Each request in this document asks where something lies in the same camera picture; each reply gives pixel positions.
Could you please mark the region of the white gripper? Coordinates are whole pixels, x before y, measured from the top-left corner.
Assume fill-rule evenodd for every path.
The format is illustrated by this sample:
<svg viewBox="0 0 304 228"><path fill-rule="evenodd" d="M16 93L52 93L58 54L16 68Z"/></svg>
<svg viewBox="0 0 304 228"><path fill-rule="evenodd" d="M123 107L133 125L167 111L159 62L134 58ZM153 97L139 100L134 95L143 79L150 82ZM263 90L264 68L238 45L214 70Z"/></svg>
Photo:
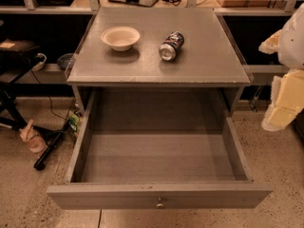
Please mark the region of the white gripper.
<svg viewBox="0 0 304 228"><path fill-rule="evenodd" d="M304 4L278 30L260 44L258 50L278 54L278 61L291 69L272 81L271 103L261 126L267 131L286 128L304 109Z"/></svg>

